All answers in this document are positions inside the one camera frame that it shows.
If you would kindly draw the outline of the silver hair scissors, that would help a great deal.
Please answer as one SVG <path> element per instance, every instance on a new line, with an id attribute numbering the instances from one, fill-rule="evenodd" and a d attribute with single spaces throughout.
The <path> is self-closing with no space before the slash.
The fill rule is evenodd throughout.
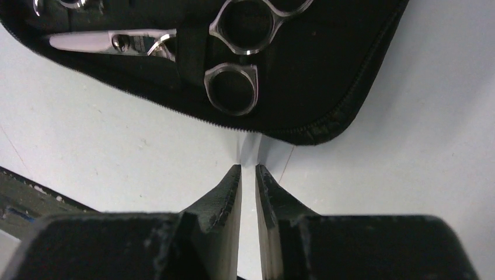
<path id="1" fill-rule="evenodd" d="M 167 42 L 176 37 L 176 30 L 134 29 L 108 31 L 80 31 L 57 33 L 47 36 L 50 46 L 63 51 L 126 55 L 133 57 L 161 57 L 175 62 L 175 54 Z M 241 108 L 229 108 L 215 95 L 215 82 L 222 75 L 236 75 L 249 84 L 250 101 Z M 204 86 L 210 103 L 230 116 L 245 116 L 253 111 L 259 99 L 258 68 L 255 65 L 222 63 L 205 72 Z"/>

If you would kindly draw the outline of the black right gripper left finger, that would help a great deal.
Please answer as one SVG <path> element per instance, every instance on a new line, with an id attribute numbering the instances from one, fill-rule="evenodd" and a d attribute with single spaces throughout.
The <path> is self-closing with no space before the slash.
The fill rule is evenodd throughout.
<path id="1" fill-rule="evenodd" d="M 236 279 L 242 200 L 233 165 L 180 212 L 61 213 L 31 224 L 2 279 Z"/>

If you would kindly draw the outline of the silver thinning shears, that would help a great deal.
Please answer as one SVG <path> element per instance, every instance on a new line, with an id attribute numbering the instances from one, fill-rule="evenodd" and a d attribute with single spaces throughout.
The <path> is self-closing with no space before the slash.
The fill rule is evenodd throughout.
<path id="1" fill-rule="evenodd" d="M 208 35 L 223 42 L 236 55 L 264 50 L 279 28 L 312 5 L 303 1 L 292 10 L 280 10 L 272 1 L 225 1 L 208 27 Z"/>

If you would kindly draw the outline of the black zippered tool case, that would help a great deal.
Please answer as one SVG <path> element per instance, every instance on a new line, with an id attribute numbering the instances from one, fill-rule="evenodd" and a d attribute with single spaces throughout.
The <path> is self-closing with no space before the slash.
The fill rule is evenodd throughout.
<path id="1" fill-rule="evenodd" d="M 366 100 L 408 1 L 2 1 L 61 66 L 221 127 L 318 145 Z"/>

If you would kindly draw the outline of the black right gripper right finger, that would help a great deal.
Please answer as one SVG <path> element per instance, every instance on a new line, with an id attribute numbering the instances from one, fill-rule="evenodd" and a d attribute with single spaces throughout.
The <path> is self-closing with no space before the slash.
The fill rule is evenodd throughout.
<path id="1" fill-rule="evenodd" d="M 478 279 L 456 233 L 432 215 L 321 215 L 256 167 L 264 279 Z"/>

